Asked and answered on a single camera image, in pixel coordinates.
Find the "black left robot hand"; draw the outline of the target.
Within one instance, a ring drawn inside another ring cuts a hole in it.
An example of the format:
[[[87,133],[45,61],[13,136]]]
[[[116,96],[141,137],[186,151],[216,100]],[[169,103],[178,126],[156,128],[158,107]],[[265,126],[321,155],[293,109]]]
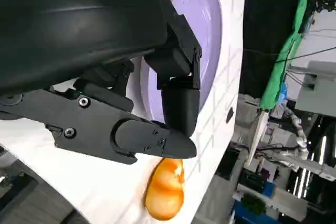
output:
[[[133,164],[187,159],[201,46],[170,0],[1,0],[1,118],[27,118],[64,150]],[[164,122],[132,113],[132,59],[156,72]]]

